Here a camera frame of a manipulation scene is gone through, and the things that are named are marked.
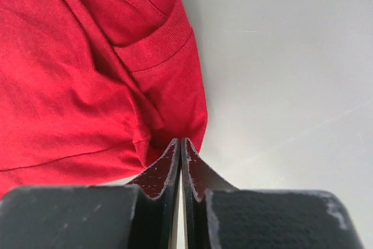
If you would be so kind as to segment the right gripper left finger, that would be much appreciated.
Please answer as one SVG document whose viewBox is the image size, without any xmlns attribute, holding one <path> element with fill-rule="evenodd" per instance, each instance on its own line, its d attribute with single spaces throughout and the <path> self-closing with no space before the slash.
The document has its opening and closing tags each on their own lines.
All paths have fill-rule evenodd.
<svg viewBox="0 0 373 249">
<path fill-rule="evenodd" d="M 180 188 L 180 140 L 174 138 L 127 187 L 138 187 L 128 248 L 175 248 Z"/>
</svg>

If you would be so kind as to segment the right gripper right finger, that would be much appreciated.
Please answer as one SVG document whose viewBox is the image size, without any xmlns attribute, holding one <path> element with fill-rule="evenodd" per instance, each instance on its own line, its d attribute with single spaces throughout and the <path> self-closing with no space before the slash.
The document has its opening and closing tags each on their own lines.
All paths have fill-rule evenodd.
<svg viewBox="0 0 373 249">
<path fill-rule="evenodd" d="M 220 248 L 219 220 L 212 209 L 216 191 L 238 191 L 200 156 L 189 138 L 181 140 L 186 248 Z"/>
</svg>

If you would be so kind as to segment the red t shirt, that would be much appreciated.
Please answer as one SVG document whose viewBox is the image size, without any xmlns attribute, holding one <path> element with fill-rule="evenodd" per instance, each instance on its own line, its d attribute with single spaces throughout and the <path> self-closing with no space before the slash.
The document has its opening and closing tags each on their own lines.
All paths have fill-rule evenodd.
<svg viewBox="0 0 373 249">
<path fill-rule="evenodd" d="M 131 177 L 206 127 L 182 0 L 1 0 L 2 194 Z"/>
</svg>

